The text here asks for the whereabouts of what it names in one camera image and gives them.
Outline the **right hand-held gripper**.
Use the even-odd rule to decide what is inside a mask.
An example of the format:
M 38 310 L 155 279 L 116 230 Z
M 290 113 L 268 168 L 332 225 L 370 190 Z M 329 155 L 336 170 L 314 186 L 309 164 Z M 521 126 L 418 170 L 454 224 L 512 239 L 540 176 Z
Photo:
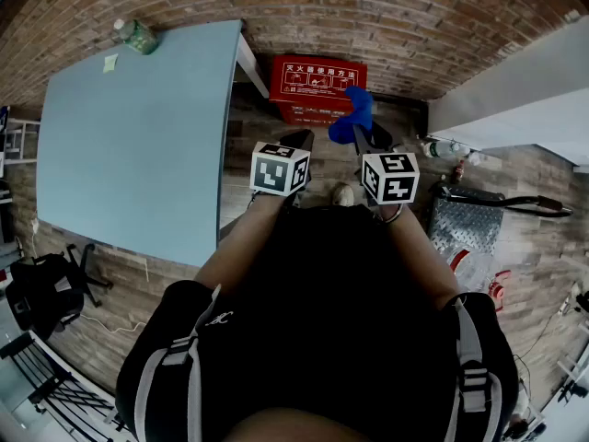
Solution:
M 361 124 L 352 126 L 356 154 L 359 156 L 358 172 L 364 187 L 368 206 L 410 204 L 414 201 L 420 170 L 413 153 L 385 152 L 393 146 L 389 131 L 377 122 L 372 123 L 372 145 L 366 137 L 369 132 Z

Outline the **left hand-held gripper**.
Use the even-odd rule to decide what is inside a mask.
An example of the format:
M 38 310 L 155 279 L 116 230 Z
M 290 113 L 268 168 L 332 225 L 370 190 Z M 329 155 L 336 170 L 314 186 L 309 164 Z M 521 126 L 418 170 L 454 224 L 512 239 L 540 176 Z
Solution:
M 309 172 L 315 135 L 303 129 L 283 136 L 277 144 L 258 142 L 252 153 L 249 188 L 250 202 L 258 196 L 284 199 L 285 207 L 293 206 L 297 194 L 311 180 Z

